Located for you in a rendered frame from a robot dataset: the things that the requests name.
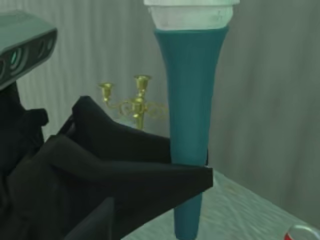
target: marble tabletop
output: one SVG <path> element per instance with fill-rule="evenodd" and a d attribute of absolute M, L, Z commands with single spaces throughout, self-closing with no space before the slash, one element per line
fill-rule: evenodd
<path fill-rule="evenodd" d="M 271 202 L 214 173 L 203 195 L 197 240 L 283 240 L 293 224 L 305 224 Z M 173 211 L 148 222 L 124 240 L 175 240 Z"/>

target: camera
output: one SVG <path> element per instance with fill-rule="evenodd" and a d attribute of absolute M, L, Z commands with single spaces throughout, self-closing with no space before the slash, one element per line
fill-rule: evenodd
<path fill-rule="evenodd" d="M 52 55 L 58 30 L 32 14 L 0 13 L 0 91 Z"/>

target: gray background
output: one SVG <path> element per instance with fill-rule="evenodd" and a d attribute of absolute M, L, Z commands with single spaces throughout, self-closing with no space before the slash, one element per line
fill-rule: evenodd
<path fill-rule="evenodd" d="M 52 58 L 18 82 L 27 108 L 46 108 L 56 133 L 81 95 L 103 107 L 135 94 L 133 75 L 150 74 L 150 101 L 167 103 L 166 76 L 142 0 L 0 0 L 59 29 Z M 320 1 L 242 0 L 217 66 L 210 164 L 299 218 L 320 226 Z M 167 136 L 168 121 L 146 119 Z"/>

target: teal tube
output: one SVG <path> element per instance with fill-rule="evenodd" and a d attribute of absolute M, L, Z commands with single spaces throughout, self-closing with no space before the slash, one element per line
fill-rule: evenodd
<path fill-rule="evenodd" d="M 207 159 L 214 78 L 228 28 L 155 30 L 167 73 L 171 158 L 174 164 L 203 166 Z M 202 194 L 174 209 L 175 235 L 198 234 Z"/>

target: gray curtain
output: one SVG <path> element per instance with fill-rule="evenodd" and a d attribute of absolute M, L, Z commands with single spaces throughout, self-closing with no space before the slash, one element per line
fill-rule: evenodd
<path fill-rule="evenodd" d="M 142 0 L 0 0 L 58 27 L 52 58 L 18 87 L 26 108 L 46 108 L 54 134 L 81 95 L 102 107 L 132 97 L 133 75 L 149 74 L 147 98 L 167 103 L 166 76 Z M 320 1 L 242 0 L 217 66 L 210 164 L 297 217 L 320 227 Z M 168 136 L 168 120 L 146 119 Z"/>

